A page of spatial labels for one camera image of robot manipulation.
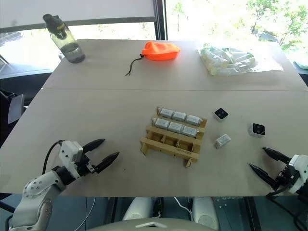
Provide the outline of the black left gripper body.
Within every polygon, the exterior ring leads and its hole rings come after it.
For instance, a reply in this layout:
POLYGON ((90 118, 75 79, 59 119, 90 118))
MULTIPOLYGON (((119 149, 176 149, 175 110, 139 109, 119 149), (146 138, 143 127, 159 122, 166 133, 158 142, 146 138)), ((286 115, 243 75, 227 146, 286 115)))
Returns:
POLYGON ((77 158, 75 165, 77 166, 77 173, 80 177, 86 176, 90 173, 98 173, 97 167, 90 163, 90 159, 84 153, 82 153, 81 156, 77 158))

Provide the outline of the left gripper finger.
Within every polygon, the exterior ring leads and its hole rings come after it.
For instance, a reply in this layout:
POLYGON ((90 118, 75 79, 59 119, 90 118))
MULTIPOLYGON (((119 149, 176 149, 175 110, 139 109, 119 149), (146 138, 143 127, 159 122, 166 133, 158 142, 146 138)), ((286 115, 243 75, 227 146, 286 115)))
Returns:
POLYGON ((98 165, 95 166, 96 173, 100 173, 103 170, 105 170, 107 167, 109 167, 118 157, 119 152, 115 152, 113 154, 108 155, 106 158, 104 158, 98 165))
POLYGON ((104 141, 105 139, 97 139, 97 140, 94 140, 94 141, 91 141, 85 144, 83 146, 83 152, 87 153, 87 152, 93 151, 94 149, 98 148, 104 141))

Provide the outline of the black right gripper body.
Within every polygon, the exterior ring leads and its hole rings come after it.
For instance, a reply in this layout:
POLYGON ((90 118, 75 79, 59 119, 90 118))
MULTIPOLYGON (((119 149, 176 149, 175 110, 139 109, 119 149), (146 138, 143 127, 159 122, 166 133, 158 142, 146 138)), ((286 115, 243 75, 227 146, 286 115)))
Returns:
POLYGON ((293 166, 287 164, 285 168, 278 174, 275 178, 275 186, 273 187, 274 190, 279 189, 280 187, 289 188, 292 187, 295 183, 295 169, 293 166))

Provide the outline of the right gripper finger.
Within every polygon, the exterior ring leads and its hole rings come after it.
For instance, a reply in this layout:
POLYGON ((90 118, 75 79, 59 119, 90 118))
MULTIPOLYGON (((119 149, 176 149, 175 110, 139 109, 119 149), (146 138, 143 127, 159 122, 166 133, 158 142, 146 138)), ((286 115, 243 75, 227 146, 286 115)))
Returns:
POLYGON ((285 164, 289 164, 291 158, 287 157, 286 155, 282 154, 279 151, 273 150, 271 148, 263 147, 263 151, 272 159, 276 161, 281 161, 285 164))
POLYGON ((271 178, 267 172, 265 172, 263 169, 253 165, 249 164, 251 169, 256 173, 256 175, 261 178, 264 182, 266 182, 273 190, 277 189, 277 181, 273 178, 271 178))

